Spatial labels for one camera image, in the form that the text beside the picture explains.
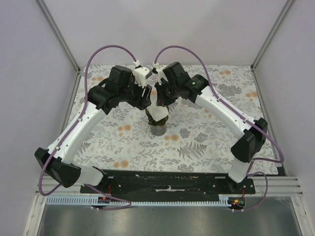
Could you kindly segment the white paper coffee filter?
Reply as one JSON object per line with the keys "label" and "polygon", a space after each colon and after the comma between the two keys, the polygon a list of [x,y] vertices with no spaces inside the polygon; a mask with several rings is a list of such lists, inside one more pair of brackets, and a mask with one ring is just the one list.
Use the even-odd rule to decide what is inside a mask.
{"label": "white paper coffee filter", "polygon": [[150,95],[151,105],[147,107],[147,110],[154,121],[160,121],[168,116],[168,108],[157,105],[157,95]]}

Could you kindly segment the green glass coffee dripper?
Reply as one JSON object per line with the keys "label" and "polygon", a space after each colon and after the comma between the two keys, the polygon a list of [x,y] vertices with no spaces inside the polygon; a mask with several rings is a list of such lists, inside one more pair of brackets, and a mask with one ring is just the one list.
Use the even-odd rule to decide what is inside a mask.
{"label": "green glass coffee dripper", "polygon": [[156,106],[153,104],[146,108],[146,114],[150,125],[162,126],[168,120],[169,109],[167,106]]}

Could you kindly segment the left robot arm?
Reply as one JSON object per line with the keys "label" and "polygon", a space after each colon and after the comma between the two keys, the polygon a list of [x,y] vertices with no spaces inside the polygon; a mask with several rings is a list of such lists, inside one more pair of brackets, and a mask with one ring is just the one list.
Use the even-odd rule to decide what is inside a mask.
{"label": "left robot arm", "polygon": [[63,133],[47,148],[35,151],[45,173],[65,188],[75,183],[90,184],[97,193],[105,192],[108,180],[103,174],[95,167],[74,164],[74,156],[93,128],[121,102],[139,110],[150,106],[152,87],[146,79],[151,75],[151,69],[145,66],[134,70],[120,65],[112,67],[109,77],[88,91],[87,103]]}

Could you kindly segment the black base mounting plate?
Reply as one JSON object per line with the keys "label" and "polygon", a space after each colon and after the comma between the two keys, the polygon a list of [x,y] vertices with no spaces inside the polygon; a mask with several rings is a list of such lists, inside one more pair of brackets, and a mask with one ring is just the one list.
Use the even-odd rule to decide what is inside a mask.
{"label": "black base mounting plate", "polygon": [[255,194],[253,180],[233,182],[227,174],[105,170],[96,186],[114,197],[136,200],[193,201],[219,199],[220,194]]}

